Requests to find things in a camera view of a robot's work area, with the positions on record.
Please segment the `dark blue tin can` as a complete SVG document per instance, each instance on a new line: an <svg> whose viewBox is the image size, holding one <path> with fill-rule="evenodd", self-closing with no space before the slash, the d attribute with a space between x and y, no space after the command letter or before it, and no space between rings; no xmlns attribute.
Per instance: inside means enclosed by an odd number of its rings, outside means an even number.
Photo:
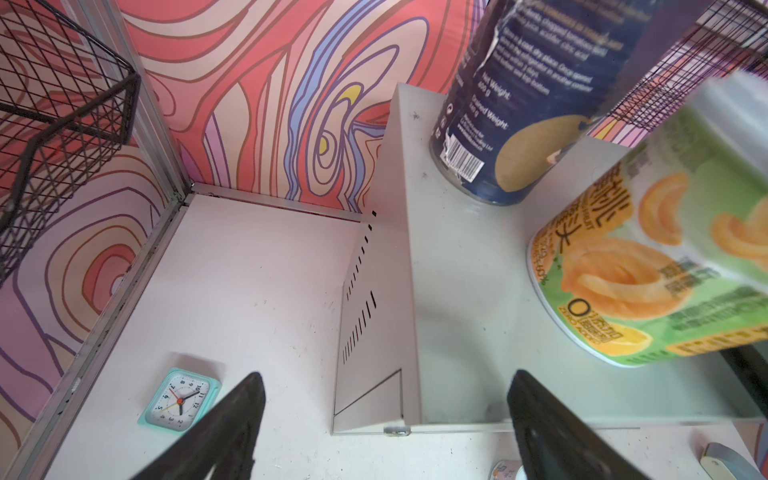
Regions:
<svg viewBox="0 0 768 480"><path fill-rule="evenodd" d="M658 1L492 1L430 139L446 179L521 202L614 90Z"/></svg>

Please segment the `pink label can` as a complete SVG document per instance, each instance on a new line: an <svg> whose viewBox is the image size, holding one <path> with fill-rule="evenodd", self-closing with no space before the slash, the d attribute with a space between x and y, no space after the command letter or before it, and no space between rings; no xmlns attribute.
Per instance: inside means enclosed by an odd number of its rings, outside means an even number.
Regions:
<svg viewBox="0 0 768 480"><path fill-rule="evenodd" d="M527 480L520 461L499 460L494 464L488 476L489 480Z"/></svg>

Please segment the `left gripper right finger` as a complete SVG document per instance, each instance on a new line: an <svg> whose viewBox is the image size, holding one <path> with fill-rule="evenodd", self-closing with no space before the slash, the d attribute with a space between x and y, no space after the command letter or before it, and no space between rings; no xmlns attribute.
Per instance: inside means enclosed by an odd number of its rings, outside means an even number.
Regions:
<svg viewBox="0 0 768 480"><path fill-rule="evenodd" d="M644 479L526 370L518 370L507 403L528 479Z"/></svg>

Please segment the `green yellow peach can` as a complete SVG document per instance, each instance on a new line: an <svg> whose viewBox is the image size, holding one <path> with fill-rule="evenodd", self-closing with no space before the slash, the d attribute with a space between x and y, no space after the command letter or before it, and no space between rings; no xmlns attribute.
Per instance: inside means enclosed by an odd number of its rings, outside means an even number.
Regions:
<svg viewBox="0 0 768 480"><path fill-rule="evenodd" d="M702 82L528 245L535 291L619 367L767 337L767 82Z"/></svg>

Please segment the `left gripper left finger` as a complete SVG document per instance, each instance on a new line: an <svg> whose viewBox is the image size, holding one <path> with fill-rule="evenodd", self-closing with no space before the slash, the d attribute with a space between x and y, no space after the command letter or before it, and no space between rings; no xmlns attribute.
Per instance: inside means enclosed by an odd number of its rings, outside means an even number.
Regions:
<svg viewBox="0 0 768 480"><path fill-rule="evenodd" d="M251 478L266 394L252 372L136 479Z"/></svg>

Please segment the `grey metal cabinet box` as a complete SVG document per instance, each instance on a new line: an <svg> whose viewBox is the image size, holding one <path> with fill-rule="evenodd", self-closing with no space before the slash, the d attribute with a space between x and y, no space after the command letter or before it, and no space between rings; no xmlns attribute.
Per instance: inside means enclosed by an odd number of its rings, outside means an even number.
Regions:
<svg viewBox="0 0 768 480"><path fill-rule="evenodd" d="M759 420L719 354L612 366L568 339L536 295L529 240L624 148L583 139L523 203L484 204L430 154L443 101L394 92L343 287L334 432L507 430L520 369L596 428Z"/></svg>

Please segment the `grey stapler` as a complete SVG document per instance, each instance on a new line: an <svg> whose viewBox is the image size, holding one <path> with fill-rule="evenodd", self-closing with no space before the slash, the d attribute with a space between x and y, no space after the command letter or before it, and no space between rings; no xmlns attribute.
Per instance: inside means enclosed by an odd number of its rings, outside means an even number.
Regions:
<svg viewBox="0 0 768 480"><path fill-rule="evenodd" d="M745 457L721 443L709 443L699 463L712 480L764 480Z"/></svg>

